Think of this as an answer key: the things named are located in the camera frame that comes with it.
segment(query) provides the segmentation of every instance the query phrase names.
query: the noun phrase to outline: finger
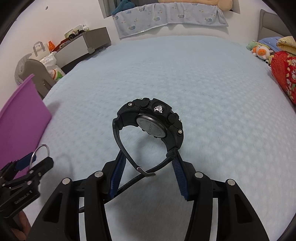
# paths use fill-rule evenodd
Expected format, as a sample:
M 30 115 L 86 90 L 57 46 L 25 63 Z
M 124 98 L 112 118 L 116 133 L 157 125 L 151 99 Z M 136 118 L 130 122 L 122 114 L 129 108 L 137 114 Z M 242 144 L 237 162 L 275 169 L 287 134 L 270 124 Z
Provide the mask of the finger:
M 24 213 L 24 211 L 19 212 L 19 219 L 20 219 L 20 223 L 22 225 L 22 230 L 23 230 L 24 234 L 26 236 L 28 236 L 30 229 L 31 229 L 31 225 L 30 225 L 29 220 L 28 220 L 26 214 Z
M 20 241 L 26 240 L 26 235 L 23 232 L 21 232 L 20 230 L 17 230 L 17 229 L 13 229 L 13 228 L 11 228 L 11 230 Z

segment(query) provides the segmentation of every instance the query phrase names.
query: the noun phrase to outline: white plush toy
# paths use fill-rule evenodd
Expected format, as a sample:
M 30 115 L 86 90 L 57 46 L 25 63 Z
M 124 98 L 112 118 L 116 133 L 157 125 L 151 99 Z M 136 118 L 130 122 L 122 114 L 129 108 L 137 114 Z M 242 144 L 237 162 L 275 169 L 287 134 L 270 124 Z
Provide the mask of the white plush toy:
M 273 52 L 273 50 L 269 50 L 267 47 L 265 46 L 255 46 L 252 49 L 252 53 L 255 56 L 258 56 L 259 58 L 266 60 L 270 57 L 270 54 Z

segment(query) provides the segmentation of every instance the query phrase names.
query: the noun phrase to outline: teal towel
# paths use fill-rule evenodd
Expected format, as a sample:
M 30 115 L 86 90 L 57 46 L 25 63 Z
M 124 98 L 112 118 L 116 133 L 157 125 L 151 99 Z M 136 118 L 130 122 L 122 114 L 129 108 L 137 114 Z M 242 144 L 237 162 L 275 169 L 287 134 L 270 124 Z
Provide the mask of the teal towel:
M 117 8 L 111 14 L 115 15 L 116 13 L 131 9 L 134 7 L 136 7 L 135 4 L 132 3 L 130 0 L 122 0 L 120 4 L 117 6 Z

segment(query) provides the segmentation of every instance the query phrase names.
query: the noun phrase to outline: bag handle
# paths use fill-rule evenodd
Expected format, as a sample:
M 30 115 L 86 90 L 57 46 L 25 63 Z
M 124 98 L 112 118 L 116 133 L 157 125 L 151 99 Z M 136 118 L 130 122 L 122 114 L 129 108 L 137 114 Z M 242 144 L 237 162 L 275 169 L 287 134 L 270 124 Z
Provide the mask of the bag handle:
M 33 50 L 34 50 L 34 53 L 35 53 L 36 57 L 38 56 L 37 51 L 36 51 L 36 47 L 35 47 L 37 44 L 40 44 L 43 52 L 45 52 L 45 47 L 44 47 L 44 45 L 43 45 L 43 43 L 41 41 L 35 43 L 34 46 L 33 46 Z

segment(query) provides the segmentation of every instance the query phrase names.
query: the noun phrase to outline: bed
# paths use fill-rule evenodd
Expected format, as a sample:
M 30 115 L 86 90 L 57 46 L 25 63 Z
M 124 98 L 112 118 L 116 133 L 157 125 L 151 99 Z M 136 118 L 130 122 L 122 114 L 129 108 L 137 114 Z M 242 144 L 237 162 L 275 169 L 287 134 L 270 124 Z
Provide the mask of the bed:
M 211 179 L 236 180 L 276 241 L 296 212 L 295 111 L 268 65 L 244 46 L 207 36 L 110 46 L 50 90 L 44 103 L 53 117 L 40 143 L 50 147 L 54 167 L 41 181 L 41 197 L 25 208 L 29 221 L 63 178 L 86 178 L 116 158 L 112 120 L 123 104 L 143 97 L 172 106 L 183 123 L 183 160 Z M 140 128 L 126 127 L 120 136 L 145 170 L 165 158 L 162 141 Z M 41 149 L 38 158 L 45 156 Z M 128 163 L 121 185 L 136 175 Z M 112 239 L 121 241 L 184 240 L 191 210 L 171 165 L 106 204 Z M 84 241 L 83 214 L 80 224 Z

